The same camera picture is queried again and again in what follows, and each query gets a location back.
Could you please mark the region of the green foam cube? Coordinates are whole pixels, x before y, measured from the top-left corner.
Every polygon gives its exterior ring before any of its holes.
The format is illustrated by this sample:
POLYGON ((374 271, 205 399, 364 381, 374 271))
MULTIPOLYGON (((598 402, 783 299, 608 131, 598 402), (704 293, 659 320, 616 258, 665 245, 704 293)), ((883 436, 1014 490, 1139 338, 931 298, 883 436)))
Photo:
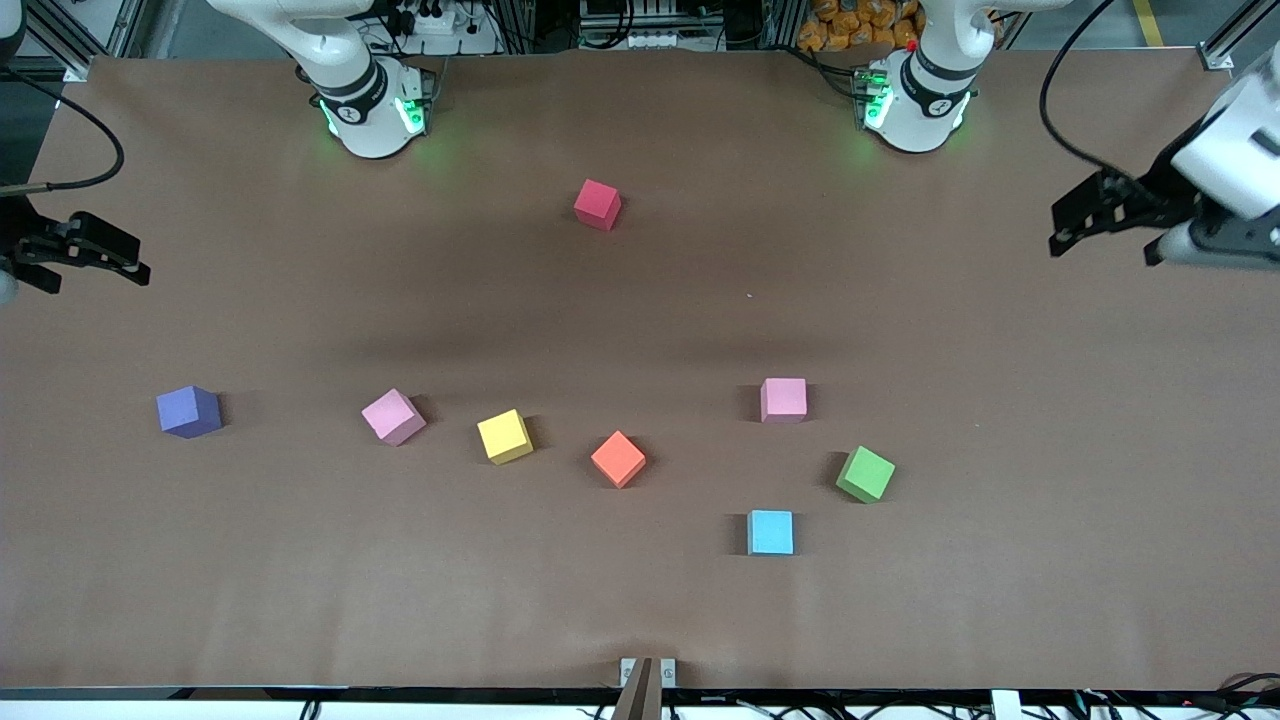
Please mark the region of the green foam cube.
POLYGON ((865 446, 856 447, 836 477, 836 487, 863 503, 879 502, 896 466, 865 446))

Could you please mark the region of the orange yellow objects pile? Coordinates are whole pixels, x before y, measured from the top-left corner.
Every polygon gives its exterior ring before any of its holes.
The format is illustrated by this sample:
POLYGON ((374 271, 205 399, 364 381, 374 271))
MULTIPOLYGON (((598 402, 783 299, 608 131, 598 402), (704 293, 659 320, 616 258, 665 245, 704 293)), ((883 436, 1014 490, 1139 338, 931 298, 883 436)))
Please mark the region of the orange yellow objects pile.
POLYGON ((810 0, 795 45, 805 53, 867 44, 905 49, 909 40, 919 41, 925 22, 919 0, 810 0))

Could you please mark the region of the purple foam cube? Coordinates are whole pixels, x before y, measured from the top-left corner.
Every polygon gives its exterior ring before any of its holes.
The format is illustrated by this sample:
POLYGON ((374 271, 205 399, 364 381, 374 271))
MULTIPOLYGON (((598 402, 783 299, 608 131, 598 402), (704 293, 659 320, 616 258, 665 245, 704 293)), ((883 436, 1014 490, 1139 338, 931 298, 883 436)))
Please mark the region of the purple foam cube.
POLYGON ((220 398, 197 386, 186 386, 155 398, 160 430, 183 439, 193 439, 220 430, 220 398))

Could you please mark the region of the yellow foam cube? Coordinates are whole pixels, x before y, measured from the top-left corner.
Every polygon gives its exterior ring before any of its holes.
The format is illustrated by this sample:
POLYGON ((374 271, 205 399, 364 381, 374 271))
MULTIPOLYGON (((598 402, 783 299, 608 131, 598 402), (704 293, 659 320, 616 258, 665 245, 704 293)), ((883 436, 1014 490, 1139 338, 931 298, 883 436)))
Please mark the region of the yellow foam cube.
POLYGON ((534 451, 532 438, 517 409, 511 409, 476 424, 488 460, 495 465, 513 461, 534 451))

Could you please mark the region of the brown table cover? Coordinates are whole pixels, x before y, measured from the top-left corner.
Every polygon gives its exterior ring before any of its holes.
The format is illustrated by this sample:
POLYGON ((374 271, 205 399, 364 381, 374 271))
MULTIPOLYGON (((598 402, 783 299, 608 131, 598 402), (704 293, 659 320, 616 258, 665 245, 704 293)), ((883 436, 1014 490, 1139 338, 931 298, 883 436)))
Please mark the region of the brown table cover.
POLYGON ((465 58, 383 161, 288 61, 100 61, 69 94, 123 172, 37 205, 154 274, 0 309, 0 685, 1280 673, 1280 273, 1148 268, 1142 231, 1051 258, 1087 170, 1048 60, 992 58, 909 156, 788 56, 465 58), (804 421, 760 421, 771 377, 804 421), (186 386, 220 430, 160 430, 186 386), (392 388, 428 421, 398 447, 361 415, 392 388), (511 409, 534 451, 495 465, 511 409), (835 484, 859 446, 877 503, 835 484), (748 555, 753 509, 794 556, 748 555))

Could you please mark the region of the light blue foam cube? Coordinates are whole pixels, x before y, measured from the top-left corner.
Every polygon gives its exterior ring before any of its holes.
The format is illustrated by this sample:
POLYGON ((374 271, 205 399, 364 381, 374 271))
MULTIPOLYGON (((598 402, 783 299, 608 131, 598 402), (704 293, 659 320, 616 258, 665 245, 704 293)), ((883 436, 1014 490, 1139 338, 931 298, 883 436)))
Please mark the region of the light blue foam cube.
POLYGON ((753 509, 748 512, 746 552, 750 556, 794 556, 794 514, 778 509, 753 509))

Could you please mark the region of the aluminium frame profile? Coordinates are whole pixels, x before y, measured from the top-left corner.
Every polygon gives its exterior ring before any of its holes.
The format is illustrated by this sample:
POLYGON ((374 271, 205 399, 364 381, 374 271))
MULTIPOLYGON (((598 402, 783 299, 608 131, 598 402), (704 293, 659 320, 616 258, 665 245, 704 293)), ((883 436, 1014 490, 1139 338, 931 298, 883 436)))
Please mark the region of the aluminium frame profile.
POLYGON ((1280 42, 1280 0, 1242 0, 1202 40, 1197 51, 1206 70, 1242 70, 1280 42))
POLYGON ((0 42, 8 55, 5 68, 41 81, 84 81, 93 59, 109 54, 106 40, 113 29, 111 20, 104 31, 90 28, 91 13, 84 8, 95 1, 3 0, 6 15, 18 17, 14 23, 0 23, 6 33, 0 42))

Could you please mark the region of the pink foam cube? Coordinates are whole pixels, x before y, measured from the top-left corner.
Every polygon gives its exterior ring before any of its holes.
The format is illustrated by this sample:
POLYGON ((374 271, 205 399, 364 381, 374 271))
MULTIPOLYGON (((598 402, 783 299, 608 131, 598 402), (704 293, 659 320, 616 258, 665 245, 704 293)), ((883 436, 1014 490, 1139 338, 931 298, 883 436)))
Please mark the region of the pink foam cube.
POLYGON ((762 423, 800 423, 808 418, 808 386, 804 378, 771 377, 760 386, 762 423))
POLYGON ((428 424, 410 396, 396 388, 364 407, 361 415, 374 434, 392 447, 403 445, 428 424))

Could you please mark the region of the white power strip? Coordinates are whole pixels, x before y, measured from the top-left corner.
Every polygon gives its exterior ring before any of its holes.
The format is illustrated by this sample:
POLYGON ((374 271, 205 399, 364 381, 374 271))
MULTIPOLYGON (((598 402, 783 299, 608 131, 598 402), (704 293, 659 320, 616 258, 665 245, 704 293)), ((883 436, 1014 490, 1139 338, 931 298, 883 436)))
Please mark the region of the white power strip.
POLYGON ((659 31, 632 31, 623 37, 613 33, 604 33, 599 37, 588 37, 581 41, 581 46, 595 50, 666 50, 680 47, 682 37, 677 32, 659 31))
POLYGON ((477 22, 470 0, 390 0, 387 27, 397 37, 474 35, 477 22))

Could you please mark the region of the red foam cube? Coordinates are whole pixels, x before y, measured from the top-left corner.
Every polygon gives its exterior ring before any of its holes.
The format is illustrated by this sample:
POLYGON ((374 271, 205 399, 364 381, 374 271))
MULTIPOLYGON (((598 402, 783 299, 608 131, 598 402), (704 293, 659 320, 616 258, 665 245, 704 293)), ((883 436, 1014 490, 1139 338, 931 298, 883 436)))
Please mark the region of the red foam cube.
POLYGON ((573 202, 573 214, 582 224, 596 231, 613 229, 623 200, 621 192, 594 179, 585 179, 573 202))

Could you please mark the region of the orange foam cube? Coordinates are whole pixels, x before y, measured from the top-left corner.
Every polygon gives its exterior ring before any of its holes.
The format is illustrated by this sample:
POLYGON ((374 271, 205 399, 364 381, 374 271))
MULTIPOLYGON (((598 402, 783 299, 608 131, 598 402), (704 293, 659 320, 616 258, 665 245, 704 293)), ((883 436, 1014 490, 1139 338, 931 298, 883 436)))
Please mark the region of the orange foam cube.
POLYGON ((646 466, 646 455, 621 430, 608 436, 590 460, 617 489, 625 488, 646 466))

